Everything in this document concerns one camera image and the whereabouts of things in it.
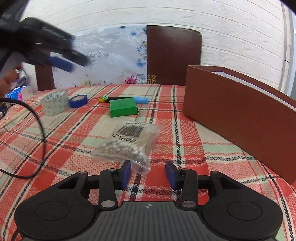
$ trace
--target brick wall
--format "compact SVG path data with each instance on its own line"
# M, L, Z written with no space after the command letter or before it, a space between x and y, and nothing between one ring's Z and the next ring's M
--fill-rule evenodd
M279 0L31 0L24 17L70 33L147 23L196 29L204 65L250 75L274 88L281 78L284 23ZM33 68L26 66L29 75Z

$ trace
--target highlighter pen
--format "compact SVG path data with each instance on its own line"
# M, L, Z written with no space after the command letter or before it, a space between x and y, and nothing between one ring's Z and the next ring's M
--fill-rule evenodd
M134 98L136 104L148 104L149 100L146 97L100 97L98 101L100 103L110 103L111 100L120 100L126 98Z

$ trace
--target pink flower print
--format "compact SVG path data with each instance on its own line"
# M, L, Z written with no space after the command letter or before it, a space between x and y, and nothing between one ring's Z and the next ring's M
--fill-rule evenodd
M17 99L18 99L18 100L23 100L23 99L22 99L22 92L19 92L19 93L17 94Z
M125 84L136 84L137 83L137 77L132 74L131 77L126 78L124 83Z

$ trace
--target small green cardboard box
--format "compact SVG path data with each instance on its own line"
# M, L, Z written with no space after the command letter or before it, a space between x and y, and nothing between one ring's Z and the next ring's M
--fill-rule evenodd
M139 110L134 98L125 98L110 101L111 117L137 115L138 113Z

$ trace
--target clear tape roll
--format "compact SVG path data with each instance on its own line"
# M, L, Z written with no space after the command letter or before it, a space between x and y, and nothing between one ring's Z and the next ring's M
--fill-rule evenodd
M68 93L67 91L51 93L41 100L41 104L46 116L60 114L70 106Z

